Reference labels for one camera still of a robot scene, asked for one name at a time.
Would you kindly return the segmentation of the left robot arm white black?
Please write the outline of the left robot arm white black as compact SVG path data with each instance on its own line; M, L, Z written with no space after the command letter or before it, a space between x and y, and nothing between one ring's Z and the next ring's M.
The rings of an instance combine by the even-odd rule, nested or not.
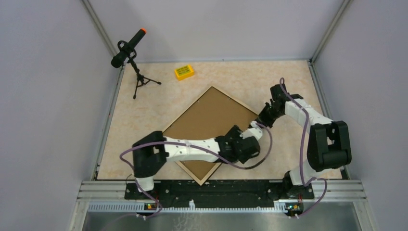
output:
M205 140L181 140L154 131L133 144L133 169L136 193L143 199L154 193L153 178L167 162L206 161L209 163L240 162L244 164L260 153L260 127L242 131L234 125L226 135Z

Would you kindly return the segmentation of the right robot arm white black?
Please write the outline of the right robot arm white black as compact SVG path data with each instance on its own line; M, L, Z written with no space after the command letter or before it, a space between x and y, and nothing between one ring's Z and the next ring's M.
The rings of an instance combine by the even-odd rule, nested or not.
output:
M352 154L348 125L333 121L317 112L299 94L289 94L285 84L270 88L271 100L258 114L256 121L271 128L275 121L286 115L302 128L299 166L286 172L282 179L282 192L295 198L311 181L331 169L351 163Z

